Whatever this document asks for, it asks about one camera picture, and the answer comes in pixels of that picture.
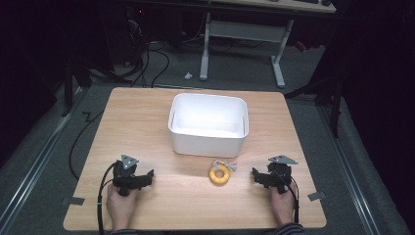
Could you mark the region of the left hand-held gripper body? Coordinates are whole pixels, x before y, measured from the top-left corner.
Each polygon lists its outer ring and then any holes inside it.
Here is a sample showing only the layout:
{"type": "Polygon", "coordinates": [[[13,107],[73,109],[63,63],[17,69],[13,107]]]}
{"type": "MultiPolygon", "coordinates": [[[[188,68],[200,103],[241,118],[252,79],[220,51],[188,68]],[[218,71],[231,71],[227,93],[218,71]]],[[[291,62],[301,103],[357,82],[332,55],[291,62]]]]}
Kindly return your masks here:
{"type": "Polygon", "coordinates": [[[133,189],[141,190],[146,186],[146,177],[136,176],[138,160],[122,154],[120,161],[115,162],[113,170],[113,185],[118,189],[120,196],[127,197],[133,189]]]}

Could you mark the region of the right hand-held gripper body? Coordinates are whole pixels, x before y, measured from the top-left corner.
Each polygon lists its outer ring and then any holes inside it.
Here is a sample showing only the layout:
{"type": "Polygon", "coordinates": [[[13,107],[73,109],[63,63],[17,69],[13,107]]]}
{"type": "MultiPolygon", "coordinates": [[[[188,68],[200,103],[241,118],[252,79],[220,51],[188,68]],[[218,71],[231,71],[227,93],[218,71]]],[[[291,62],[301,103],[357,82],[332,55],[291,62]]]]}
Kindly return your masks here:
{"type": "Polygon", "coordinates": [[[270,158],[269,161],[265,187],[275,187],[279,194],[283,194],[291,184],[292,169],[289,167],[289,164],[292,160],[284,155],[280,155],[270,158]]]}

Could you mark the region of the yellow ring toy with ribbons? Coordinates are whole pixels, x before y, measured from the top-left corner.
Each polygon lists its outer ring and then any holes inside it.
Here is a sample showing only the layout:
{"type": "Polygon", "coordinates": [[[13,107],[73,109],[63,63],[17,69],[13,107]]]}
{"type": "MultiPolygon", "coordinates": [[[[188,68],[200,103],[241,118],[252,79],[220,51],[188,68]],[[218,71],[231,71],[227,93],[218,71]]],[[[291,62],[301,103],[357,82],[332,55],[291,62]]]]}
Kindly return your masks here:
{"type": "Polygon", "coordinates": [[[208,172],[208,178],[213,184],[222,186],[229,181],[231,173],[236,170],[237,166],[234,163],[216,160],[212,163],[208,172]]]}

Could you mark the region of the white plastic storage bin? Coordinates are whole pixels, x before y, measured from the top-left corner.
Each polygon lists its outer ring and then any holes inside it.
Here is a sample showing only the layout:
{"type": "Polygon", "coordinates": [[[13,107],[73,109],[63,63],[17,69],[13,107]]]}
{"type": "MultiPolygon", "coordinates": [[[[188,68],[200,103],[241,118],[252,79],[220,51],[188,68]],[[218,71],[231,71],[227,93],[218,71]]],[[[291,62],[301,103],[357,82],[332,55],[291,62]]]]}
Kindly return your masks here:
{"type": "Polygon", "coordinates": [[[181,93],[172,100],[168,129],[178,154],[236,158],[249,123],[248,106],[241,98],[181,93]]]}

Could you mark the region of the person's right hand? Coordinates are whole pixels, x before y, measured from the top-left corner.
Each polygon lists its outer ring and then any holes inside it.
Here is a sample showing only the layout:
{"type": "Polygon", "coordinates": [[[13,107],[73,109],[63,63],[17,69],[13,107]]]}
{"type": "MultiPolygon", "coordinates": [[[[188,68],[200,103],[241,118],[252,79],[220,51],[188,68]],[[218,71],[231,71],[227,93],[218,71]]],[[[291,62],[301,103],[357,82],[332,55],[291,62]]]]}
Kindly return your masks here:
{"type": "MultiPolygon", "coordinates": [[[[296,184],[292,182],[290,184],[290,190],[296,191],[296,189],[296,184]]],[[[295,197],[297,194],[292,194],[290,190],[286,191],[284,194],[279,194],[276,188],[270,188],[271,208],[279,226],[294,222],[295,197]]]]}

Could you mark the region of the person's left hand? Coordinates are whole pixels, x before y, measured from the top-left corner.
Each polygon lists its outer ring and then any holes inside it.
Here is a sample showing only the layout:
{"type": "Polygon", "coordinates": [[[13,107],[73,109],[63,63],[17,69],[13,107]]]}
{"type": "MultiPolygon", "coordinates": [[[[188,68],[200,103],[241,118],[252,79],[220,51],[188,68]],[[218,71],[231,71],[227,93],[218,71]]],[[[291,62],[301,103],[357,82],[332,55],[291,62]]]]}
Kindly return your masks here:
{"type": "Polygon", "coordinates": [[[129,228],[136,207],[137,194],[137,190],[131,190],[128,196],[120,196],[113,184],[108,186],[106,206],[112,220],[113,231],[129,228]]]}

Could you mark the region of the white-legged desk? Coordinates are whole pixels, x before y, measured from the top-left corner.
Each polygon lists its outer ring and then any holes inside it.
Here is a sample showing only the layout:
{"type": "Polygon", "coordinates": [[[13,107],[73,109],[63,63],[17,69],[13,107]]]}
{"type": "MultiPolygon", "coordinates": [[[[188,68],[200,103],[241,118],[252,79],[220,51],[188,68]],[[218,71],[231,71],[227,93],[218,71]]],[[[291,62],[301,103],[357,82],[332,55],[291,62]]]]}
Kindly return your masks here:
{"type": "MultiPolygon", "coordinates": [[[[236,6],[258,7],[264,10],[281,10],[283,13],[310,13],[328,14],[331,16],[337,12],[337,8],[331,3],[325,7],[321,4],[309,4],[293,0],[207,0],[212,6],[215,3],[231,4],[236,6]]],[[[270,57],[274,71],[276,84],[279,88],[285,87],[285,80],[281,72],[280,60],[286,47],[294,24],[294,18],[289,17],[282,23],[248,23],[240,20],[212,20],[210,13],[206,13],[204,51],[201,60],[200,80],[208,79],[209,40],[212,37],[231,39],[244,39],[251,41],[271,42],[279,45],[276,54],[270,57]]]]}

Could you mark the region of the aluminium floor rail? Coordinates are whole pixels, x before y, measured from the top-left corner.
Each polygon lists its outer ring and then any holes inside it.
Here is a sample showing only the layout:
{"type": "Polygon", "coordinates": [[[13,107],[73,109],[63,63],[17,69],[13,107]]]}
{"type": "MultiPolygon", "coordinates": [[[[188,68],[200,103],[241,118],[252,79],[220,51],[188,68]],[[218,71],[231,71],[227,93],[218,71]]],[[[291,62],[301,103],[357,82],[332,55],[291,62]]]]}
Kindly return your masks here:
{"type": "Polygon", "coordinates": [[[366,197],[364,196],[353,173],[353,170],[347,160],[346,152],[342,146],[342,143],[332,131],[329,112],[325,108],[321,107],[317,107],[317,112],[320,115],[325,129],[327,130],[331,142],[334,146],[337,161],[339,163],[344,182],[351,196],[360,221],[362,222],[366,235],[381,235],[374,216],[369,209],[368,201],[366,200],[366,197]]]}
{"type": "Polygon", "coordinates": [[[68,153],[76,134],[75,114],[89,93],[75,90],[74,107],[64,116],[58,101],[29,131],[0,168],[0,235],[62,232],[75,181],[68,153]]]}

